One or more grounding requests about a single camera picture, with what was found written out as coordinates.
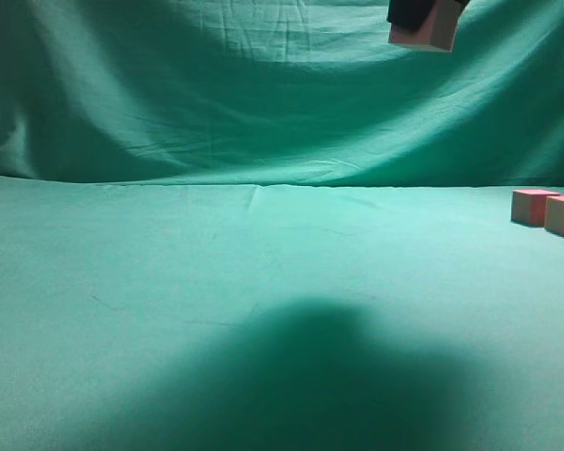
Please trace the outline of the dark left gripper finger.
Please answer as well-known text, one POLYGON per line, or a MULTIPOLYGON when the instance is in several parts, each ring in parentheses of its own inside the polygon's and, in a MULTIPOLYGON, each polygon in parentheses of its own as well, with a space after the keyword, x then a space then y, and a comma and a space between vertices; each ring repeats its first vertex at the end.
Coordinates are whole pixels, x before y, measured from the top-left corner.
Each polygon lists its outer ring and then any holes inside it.
POLYGON ((435 3, 435 0, 390 0, 387 21, 405 30, 419 30, 435 3))

